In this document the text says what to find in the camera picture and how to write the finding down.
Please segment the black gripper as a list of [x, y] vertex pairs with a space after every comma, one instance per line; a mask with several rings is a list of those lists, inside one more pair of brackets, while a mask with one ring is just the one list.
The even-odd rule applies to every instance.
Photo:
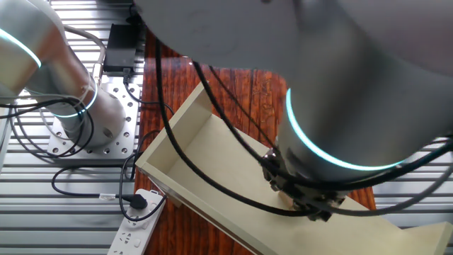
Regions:
[[316, 208], [306, 201], [307, 198], [332, 207], [339, 207], [345, 200], [345, 191], [322, 191], [292, 184], [289, 180], [277, 174], [272, 174], [266, 167], [263, 167], [263, 175], [274, 191], [281, 192], [286, 198], [290, 199], [289, 207], [291, 209], [301, 212], [312, 210], [307, 215], [311, 221], [328, 222], [331, 218], [331, 213]]

